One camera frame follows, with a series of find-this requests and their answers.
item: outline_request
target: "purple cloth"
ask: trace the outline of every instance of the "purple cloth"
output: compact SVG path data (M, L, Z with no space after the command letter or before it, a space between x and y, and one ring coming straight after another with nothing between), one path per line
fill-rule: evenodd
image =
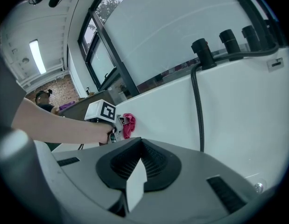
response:
M74 104L74 103L75 103L75 101L71 101L71 102L69 102L69 103L66 103L66 104L60 106L60 107L59 107L59 110L64 110L65 108L71 106L71 105Z

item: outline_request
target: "ceiling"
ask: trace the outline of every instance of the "ceiling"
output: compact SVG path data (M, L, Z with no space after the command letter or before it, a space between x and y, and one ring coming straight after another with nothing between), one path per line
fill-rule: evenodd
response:
M49 7L49 0L35 6L25 2L16 6L5 20L0 31L3 56L27 93L68 74L67 37L77 1L62 0L55 8ZM35 39L47 71L43 75L29 48Z

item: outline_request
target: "fluorescent light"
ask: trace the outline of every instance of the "fluorescent light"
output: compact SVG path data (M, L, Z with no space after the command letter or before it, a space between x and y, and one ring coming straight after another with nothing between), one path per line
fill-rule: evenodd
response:
M31 50L33 59L36 63L36 66L37 66L38 70L40 71L40 74L46 73L47 71L46 71L46 68L42 62L42 56L40 53L40 49L38 47L38 41L35 40L35 41L30 42L29 46L30 46L30 50Z

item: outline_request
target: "black window frame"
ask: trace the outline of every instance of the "black window frame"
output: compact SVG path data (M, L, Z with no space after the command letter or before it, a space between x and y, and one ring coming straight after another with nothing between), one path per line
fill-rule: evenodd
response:
M112 44L112 41L107 33L107 31L104 28L104 25L102 24L101 20L99 19L99 16L96 13L96 9L100 5L102 0L94 0L91 7L88 9L87 16L85 17L85 20L83 22L82 29L80 31L78 43L79 47L82 53L82 56L85 60L85 64L87 66L87 69L89 70L89 73L97 86L99 91L106 90L109 86L113 84L113 82L121 77L129 90L132 97L137 96L140 94L138 88L136 87L135 83L133 82L129 72L127 71L124 63L121 61L114 45ZM271 35L270 32L265 24L265 21L263 20L260 12L256 8L256 6L253 4L251 0L237 0L247 16L249 17L258 37L261 43L262 50L267 50L271 44ZM93 52L93 49L98 42L97 39L95 39L95 36L93 37L90 47L88 49L88 52L85 53L84 47L83 47L83 38L85 31L87 29L88 23L90 19L93 19L94 24L97 27L96 33L97 36L101 39L102 43L104 44L111 62L115 66L115 68L108 74L108 76L105 78L104 82L102 84L99 83L99 80L93 71L93 68L90 64L90 57Z

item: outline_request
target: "black shirt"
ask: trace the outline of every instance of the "black shirt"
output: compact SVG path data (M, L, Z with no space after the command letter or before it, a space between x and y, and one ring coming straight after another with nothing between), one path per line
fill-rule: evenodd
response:
M50 105L50 104L42 104L42 103L39 103L37 104L37 106L41 107L42 109L48 111L48 112L51 112L51 110L54 108L53 105Z

